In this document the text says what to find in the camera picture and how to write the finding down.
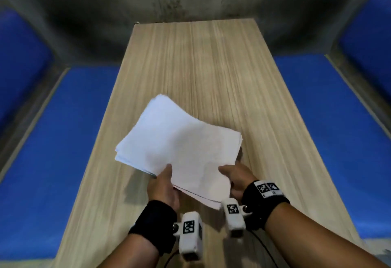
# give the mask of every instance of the wire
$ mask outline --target wire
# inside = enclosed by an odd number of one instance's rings
[[[175,255],[178,255],[179,254],[179,250],[176,250],[174,251],[174,253],[169,256],[169,258],[167,259],[167,262],[164,264],[164,268],[167,268],[167,265],[169,264],[169,262],[171,261],[171,259],[175,256]]]
[[[272,257],[272,255],[270,254],[269,250],[267,249],[266,245],[264,245],[264,243],[262,242],[262,240],[252,231],[252,230],[249,230],[249,232],[254,235],[258,241],[261,243],[261,245],[264,247],[264,249],[267,251],[269,257],[271,258],[271,260],[273,261],[274,265],[276,266],[276,268],[278,268],[277,264],[276,264],[276,261],[274,260],[274,258]]]

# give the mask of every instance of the paper sheet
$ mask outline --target paper sheet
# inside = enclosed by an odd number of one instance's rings
[[[171,163],[174,186],[217,208],[230,192],[218,166],[235,164],[241,143],[239,132],[199,121],[159,95],[117,145],[115,159],[152,175]]]

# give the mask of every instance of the blue panel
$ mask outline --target blue panel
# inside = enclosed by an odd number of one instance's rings
[[[391,237],[391,140],[324,56],[275,61],[359,235]]]
[[[340,46],[391,103],[391,0],[369,0]]]
[[[63,78],[0,184],[0,260],[55,257],[118,71]]]
[[[0,12],[0,133],[51,60],[49,48],[15,11]]]

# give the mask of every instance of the wristband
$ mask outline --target wristband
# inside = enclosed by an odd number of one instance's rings
[[[246,228],[249,230],[265,229],[265,224],[271,212],[280,203],[290,201],[273,182],[256,180],[244,190],[242,204],[247,206],[247,211],[252,215],[245,219]]]
[[[139,234],[149,240],[159,251],[171,253],[175,244],[173,225],[177,221],[177,214],[164,202],[152,200],[148,202],[136,223],[128,234]]]

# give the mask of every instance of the hand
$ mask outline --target hand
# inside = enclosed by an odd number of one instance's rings
[[[235,165],[219,166],[219,171],[230,179],[232,183],[231,196],[237,201],[242,200],[243,192],[247,186],[258,180],[251,170],[239,161],[236,161]]]
[[[166,168],[148,183],[148,200],[159,200],[171,206],[173,210],[179,209],[179,191],[174,189],[171,183],[172,166],[168,164]]]

